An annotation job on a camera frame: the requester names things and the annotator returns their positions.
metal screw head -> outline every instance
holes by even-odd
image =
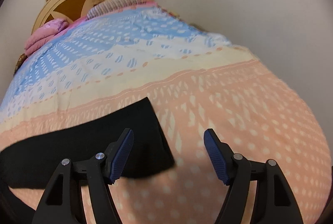
[[[63,161],[61,161],[61,164],[66,166],[69,164],[69,162],[70,162],[70,160],[68,158],[65,158],[65,159],[63,159]]]
[[[276,165],[276,161],[274,159],[269,159],[268,163],[271,166],[275,166]]]
[[[243,156],[241,154],[236,153],[236,154],[234,154],[234,159],[236,159],[236,160],[242,160]]]
[[[103,159],[104,158],[104,154],[103,153],[98,153],[95,155],[96,159]]]

round headboard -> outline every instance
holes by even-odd
[[[49,0],[37,16],[32,33],[55,18],[65,18],[71,24],[87,15],[92,6],[92,0]]]

black bracket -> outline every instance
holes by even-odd
[[[204,144],[218,178],[229,185],[215,224],[240,224],[250,181],[257,181],[250,224],[303,224],[296,199],[278,163],[247,160],[220,142],[213,129],[204,133]]]
[[[88,181],[96,224],[121,224],[108,185],[120,177],[133,139],[133,131],[126,128],[104,153],[80,162],[62,160],[45,188],[32,224],[86,224],[80,180]]]
[[[104,153],[74,163],[62,160],[44,191],[32,224],[86,224],[80,180],[88,181],[96,224],[122,224],[108,185],[120,177],[133,140],[132,130],[126,128]],[[205,131],[204,144],[218,178],[229,185],[215,224],[241,223],[250,181],[257,181],[250,224],[303,224],[295,197],[275,160],[249,161],[220,142],[213,129]]]

bed sheet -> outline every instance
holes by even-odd
[[[204,149],[205,129],[247,159],[276,159],[305,224],[331,186],[331,158],[311,110],[246,48],[199,32],[157,7],[83,23],[19,70],[1,105],[1,148],[94,120],[148,97],[176,168],[111,186],[123,223],[214,223],[227,187]],[[42,190],[12,189],[36,208]],[[249,223],[255,183],[243,223]],[[83,188],[88,223],[94,223]]]

white wall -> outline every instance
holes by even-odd
[[[24,53],[45,0],[5,0],[0,7],[0,101],[13,78],[16,62]]]
[[[333,0],[156,1],[249,47],[308,103],[333,151]],[[5,0],[0,8],[0,99],[44,3]]]

